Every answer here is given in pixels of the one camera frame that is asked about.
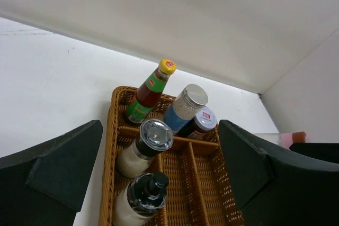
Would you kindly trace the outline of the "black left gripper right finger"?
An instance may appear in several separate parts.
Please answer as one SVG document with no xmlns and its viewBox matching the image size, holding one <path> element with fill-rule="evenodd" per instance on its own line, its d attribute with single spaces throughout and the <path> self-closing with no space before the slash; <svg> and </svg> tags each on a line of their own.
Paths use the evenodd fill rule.
<svg viewBox="0 0 339 226">
<path fill-rule="evenodd" d="M 338 225 L 338 164 L 219 123 L 231 189 L 246 225 Z"/>
</svg>

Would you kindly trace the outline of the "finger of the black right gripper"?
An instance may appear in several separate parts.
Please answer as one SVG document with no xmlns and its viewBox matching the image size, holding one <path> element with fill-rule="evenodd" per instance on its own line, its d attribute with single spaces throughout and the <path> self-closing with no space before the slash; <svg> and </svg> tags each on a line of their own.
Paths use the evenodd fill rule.
<svg viewBox="0 0 339 226">
<path fill-rule="evenodd" d="M 339 163 L 338 143 L 294 143 L 290 150 L 318 160 Z"/>
</svg>

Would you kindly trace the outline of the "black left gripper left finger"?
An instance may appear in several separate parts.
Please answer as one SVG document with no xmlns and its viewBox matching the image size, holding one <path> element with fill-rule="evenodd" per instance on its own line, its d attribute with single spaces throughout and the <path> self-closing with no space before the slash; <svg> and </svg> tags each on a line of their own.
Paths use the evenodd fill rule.
<svg viewBox="0 0 339 226">
<path fill-rule="evenodd" d="M 103 126 L 89 121 L 1 158 L 1 225 L 73 225 L 81 211 Z"/>
</svg>

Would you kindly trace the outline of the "pink cap spice shaker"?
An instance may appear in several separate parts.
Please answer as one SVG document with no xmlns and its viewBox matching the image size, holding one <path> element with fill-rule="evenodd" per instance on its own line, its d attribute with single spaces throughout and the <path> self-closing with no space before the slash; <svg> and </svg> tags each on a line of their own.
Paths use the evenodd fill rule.
<svg viewBox="0 0 339 226">
<path fill-rule="evenodd" d="M 308 142 L 307 134 L 303 131 L 293 133 L 255 133 L 254 135 L 285 149 L 290 149 L 295 143 Z"/>
</svg>

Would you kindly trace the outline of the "clear jar grey lid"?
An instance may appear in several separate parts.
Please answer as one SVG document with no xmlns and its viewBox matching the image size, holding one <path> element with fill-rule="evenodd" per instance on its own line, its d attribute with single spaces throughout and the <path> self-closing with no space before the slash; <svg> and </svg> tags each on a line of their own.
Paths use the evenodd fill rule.
<svg viewBox="0 0 339 226">
<path fill-rule="evenodd" d="M 174 134 L 167 124 L 158 119 L 143 121 L 134 141 L 119 153 L 118 171 L 128 178 L 137 177 L 158 154 L 170 149 L 173 142 Z"/>
</svg>

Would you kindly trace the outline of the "brown spice jar red label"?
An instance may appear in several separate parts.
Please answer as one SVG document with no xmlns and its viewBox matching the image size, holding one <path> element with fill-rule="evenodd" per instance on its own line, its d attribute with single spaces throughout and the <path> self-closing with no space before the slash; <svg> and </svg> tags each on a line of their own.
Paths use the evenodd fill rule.
<svg viewBox="0 0 339 226">
<path fill-rule="evenodd" d="M 176 134 L 176 136 L 198 140 L 214 129 L 216 125 L 217 118 L 214 112 L 205 106 Z"/>
</svg>

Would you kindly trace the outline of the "white bottle black cap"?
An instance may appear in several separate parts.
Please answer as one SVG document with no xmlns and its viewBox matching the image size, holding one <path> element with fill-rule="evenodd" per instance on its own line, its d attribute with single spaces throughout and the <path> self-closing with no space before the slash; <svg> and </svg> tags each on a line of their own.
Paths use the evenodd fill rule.
<svg viewBox="0 0 339 226">
<path fill-rule="evenodd" d="M 167 201 L 168 177 L 161 172 L 143 173 L 133 179 L 116 197 L 113 225 L 144 225 Z"/>
</svg>

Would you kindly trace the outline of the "white bead jar silver lid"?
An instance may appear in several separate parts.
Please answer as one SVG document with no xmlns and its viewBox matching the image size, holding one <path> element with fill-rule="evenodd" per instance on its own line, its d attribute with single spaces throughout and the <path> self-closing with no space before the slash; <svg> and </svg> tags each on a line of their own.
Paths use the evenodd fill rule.
<svg viewBox="0 0 339 226">
<path fill-rule="evenodd" d="M 176 135 L 207 102 L 208 96 L 203 88 L 188 84 L 163 114 L 163 122 Z"/>
</svg>

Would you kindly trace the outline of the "red sauce bottle yellow cap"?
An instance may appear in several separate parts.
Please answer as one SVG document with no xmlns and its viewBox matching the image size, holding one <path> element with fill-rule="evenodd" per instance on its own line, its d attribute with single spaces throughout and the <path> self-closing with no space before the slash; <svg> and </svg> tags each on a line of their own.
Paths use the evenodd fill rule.
<svg viewBox="0 0 339 226">
<path fill-rule="evenodd" d="M 162 59 L 158 67 L 137 89 L 126 110 L 126 118 L 133 124 L 141 124 L 157 105 L 170 76 L 176 71 L 176 64 Z"/>
</svg>

